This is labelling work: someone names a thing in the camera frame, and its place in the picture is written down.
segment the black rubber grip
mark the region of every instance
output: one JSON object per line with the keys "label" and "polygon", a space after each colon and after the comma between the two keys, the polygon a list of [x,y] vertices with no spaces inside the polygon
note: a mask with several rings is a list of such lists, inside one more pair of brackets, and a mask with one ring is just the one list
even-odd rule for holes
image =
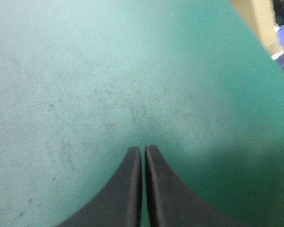
{"label": "black rubber grip", "polygon": [[192,192],[157,146],[146,147],[146,192],[151,227],[242,227]]}
{"label": "black rubber grip", "polygon": [[58,227],[139,227],[141,205],[141,153],[131,147],[100,193]]}

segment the green mat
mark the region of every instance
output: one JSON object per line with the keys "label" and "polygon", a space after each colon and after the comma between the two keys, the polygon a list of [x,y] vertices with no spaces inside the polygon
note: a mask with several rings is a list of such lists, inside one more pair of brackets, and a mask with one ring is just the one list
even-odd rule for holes
{"label": "green mat", "polygon": [[227,0],[0,1],[0,227],[57,225],[146,144],[284,227],[284,74]]}

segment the green surface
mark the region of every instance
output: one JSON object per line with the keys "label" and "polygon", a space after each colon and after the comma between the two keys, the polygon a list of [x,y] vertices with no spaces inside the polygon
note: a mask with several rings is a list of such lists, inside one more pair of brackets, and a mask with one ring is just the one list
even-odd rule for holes
{"label": "green surface", "polygon": [[0,227],[58,224],[146,144],[284,226],[284,74],[227,0],[0,1]]}

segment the beige object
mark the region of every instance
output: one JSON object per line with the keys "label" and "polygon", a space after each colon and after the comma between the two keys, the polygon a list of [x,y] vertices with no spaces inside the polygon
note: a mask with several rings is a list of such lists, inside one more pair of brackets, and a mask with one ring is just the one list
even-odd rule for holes
{"label": "beige object", "polygon": [[271,0],[231,0],[231,2],[271,55],[283,51],[275,32],[275,12]]}

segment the teal cutting mat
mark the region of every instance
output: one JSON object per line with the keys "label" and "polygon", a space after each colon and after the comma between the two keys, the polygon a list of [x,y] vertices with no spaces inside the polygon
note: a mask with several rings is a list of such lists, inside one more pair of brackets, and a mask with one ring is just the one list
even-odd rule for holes
{"label": "teal cutting mat", "polygon": [[0,1],[0,227],[57,225],[146,144],[284,226],[284,74],[227,0]]}

